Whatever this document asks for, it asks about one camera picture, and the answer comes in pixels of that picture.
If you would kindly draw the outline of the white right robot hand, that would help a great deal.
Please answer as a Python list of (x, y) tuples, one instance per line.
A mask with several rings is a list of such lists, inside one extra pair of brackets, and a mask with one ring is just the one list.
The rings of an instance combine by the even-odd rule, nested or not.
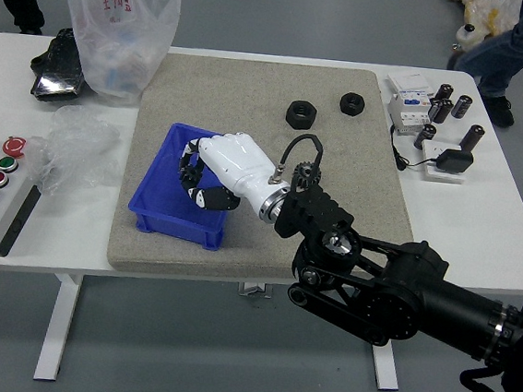
[(179, 163), (181, 186), (198, 207), (234, 210), (244, 198), (269, 224), (290, 191), (275, 168), (246, 133), (192, 139)]

